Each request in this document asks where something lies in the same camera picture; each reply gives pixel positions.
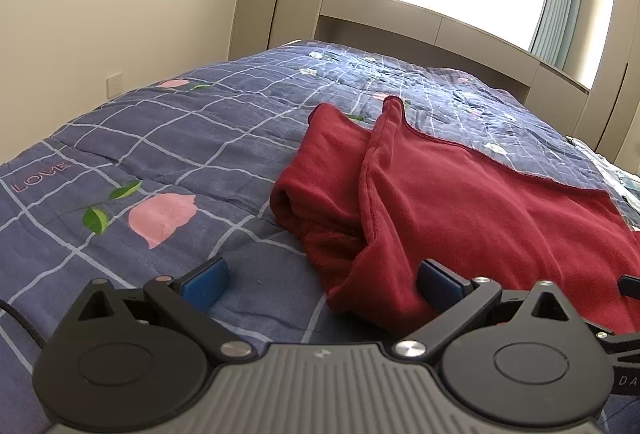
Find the ribbed gray surface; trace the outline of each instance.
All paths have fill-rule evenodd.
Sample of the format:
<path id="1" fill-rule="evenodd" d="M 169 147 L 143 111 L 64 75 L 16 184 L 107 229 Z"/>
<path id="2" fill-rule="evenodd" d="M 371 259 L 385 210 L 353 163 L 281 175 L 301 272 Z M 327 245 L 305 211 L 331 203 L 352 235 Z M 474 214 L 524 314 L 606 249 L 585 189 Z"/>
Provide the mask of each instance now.
<path id="1" fill-rule="evenodd" d="M 56 427 L 50 434 L 77 431 Z M 187 413 L 147 434 L 507 434 L 450 403 L 424 367 L 376 345 L 273 345 L 222 369 Z M 596 434 L 591 425 L 562 434 Z"/>

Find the metal screw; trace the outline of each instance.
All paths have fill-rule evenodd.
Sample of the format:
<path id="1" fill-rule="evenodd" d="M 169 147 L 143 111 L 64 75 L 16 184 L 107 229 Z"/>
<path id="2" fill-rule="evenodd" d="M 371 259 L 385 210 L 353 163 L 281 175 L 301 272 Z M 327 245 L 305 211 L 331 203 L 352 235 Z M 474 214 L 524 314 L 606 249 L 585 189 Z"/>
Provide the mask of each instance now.
<path id="1" fill-rule="evenodd" d="M 394 351 L 403 358 L 417 358 L 427 352 L 427 346 L 417 340 L 402 340 L 394 345 Z"/>
<path id="2" fill-rule="evenodd" d="M 244 358 L 252 353 L 251 346 L 242 340 L 225 342 L 220 346 L 220 353 L 229 358 Z"/>

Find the black cable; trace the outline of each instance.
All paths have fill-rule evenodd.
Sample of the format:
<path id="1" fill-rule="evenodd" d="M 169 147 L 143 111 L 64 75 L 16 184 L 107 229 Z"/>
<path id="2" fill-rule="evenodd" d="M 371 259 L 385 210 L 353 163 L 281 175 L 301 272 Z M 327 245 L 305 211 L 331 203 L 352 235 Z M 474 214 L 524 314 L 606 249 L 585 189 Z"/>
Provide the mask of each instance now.
<path id="1" fill-rule="evenodd" d="M 18 324 L 20 324 L 24 330 L 29 334 L 33 341 L 38 345 L 39 348 L 43 349 L 45 344 L 47 343 L 42 335 L 36 331 L 29 321 L 22 316 L 20 311 L 14 308 L 11 304 L 8 304 L 4 300 L 0 299 L 0 309 L 4 309 L 7 314 L 11 315 Z"/>

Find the blue plaid comforter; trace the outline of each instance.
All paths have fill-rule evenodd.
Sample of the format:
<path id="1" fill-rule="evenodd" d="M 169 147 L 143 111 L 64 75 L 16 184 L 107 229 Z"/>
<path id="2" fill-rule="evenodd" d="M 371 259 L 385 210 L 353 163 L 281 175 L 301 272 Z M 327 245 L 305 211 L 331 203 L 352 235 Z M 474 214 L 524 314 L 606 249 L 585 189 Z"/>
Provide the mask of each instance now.
<path id="1" fill-rule="evenodd" d="M 608 189 L 596 168 L 509 94 L 469 74 L 331 44 L 290 44 L 131 91 L 0 165 L 0 297 L 48 337 L 82 287 L 138 287 L 212 255 L 232 271 L 211 316 L 258 348 L 268 342 L 385 338 L 334 316 L 300 245 L 268 206 L 306 118 L 320 102 L 372 126 L 386 94 L 419 130 L 516 170 Z M 630 224 L 638 215 L 613 191 Z M 47 425 L 30 372 L 38 349 L 0 312 L 0 433 Z M 632 434 L 635 407 L 601 417 Z"/>

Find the black lever arm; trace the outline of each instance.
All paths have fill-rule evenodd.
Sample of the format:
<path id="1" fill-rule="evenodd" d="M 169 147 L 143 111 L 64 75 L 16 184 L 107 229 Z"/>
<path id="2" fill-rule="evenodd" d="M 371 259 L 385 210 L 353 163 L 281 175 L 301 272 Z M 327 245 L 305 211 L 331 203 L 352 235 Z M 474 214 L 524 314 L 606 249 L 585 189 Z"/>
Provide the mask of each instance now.
<path id="1" fill-rule="evenodd" d="M 143 292 L 169 321 L 168 325 L 196 342 L 213 366 L 257 357 L 249 343 L 191 306 L 166 282 L 152 279 L 143 286 Z"/>
<path id="2" fill-rule="evenodd" d="M 500 302 L 502 287 L 485 277 L 475 279 L 474 285 L 477 289 L 470 295 L 396 343 L 395 353 L 404 356 L 406 349 L 411 346 L 415 349 L 415 342 L 418 342 L 418 348 L 424 349 L 424 354 L 412 356 L 412 360 L 433 365 L 455 338 L 483 326 L 489 312 Z"/>

